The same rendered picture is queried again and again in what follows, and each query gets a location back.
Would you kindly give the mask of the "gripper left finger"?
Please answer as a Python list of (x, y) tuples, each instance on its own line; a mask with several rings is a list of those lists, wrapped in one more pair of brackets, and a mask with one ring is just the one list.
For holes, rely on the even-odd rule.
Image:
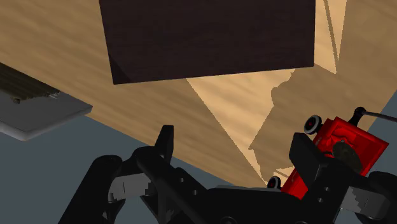
[(197, 195), (205, 188), (171, 166), (174, 127), (164, 125), (154, 146), (96, 158), (58, 224), (115, 224), (128, 197), (140, 197), (158, 224), (207, 224)]

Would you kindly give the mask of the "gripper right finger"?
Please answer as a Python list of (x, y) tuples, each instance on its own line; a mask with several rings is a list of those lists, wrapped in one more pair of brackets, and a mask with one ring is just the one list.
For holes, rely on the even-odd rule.
[(362, 224), (397, 224), (397, 176), (359, 173), (357, 153), (337, 142), (327, 157), (304, 133), (295, 133), (289, 159), (307, 186), (299, 222), (334, 224), (341, 209), (352, 211)]

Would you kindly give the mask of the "red toy wagon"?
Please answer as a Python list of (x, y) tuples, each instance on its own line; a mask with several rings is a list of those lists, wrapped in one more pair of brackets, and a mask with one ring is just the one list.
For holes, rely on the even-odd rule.
[(374, 116), (397, 122), (397, 118), (374, 113), (357, 107), (350, 119), (322, 119), (319, 115), (308, 117), (303, 130), (293, 134), (289, 159), (294, 168), (286, 181), (273, 175), (265, 186), (267, 190), (287, 193), (298, 199), (313, 193), (315, 187), (324, 191), (332, 186), (346, 186), (349, 179), (339, 178), (347, 170), (363, 177), (389, 146), (389, 143), (358, 127), (364, 116)]

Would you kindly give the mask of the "grey flat slab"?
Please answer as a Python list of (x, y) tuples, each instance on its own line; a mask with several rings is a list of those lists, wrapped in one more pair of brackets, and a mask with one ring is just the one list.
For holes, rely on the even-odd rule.
[(28, 141), (91, 110), (92, 105), (0, 62), (0, 132)]

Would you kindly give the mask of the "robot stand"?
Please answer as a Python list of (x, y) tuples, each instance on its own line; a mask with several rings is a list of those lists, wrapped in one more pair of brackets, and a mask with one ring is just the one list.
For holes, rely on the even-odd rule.
[(316, 0), (99, 0), (114, 84), (311, 67)]

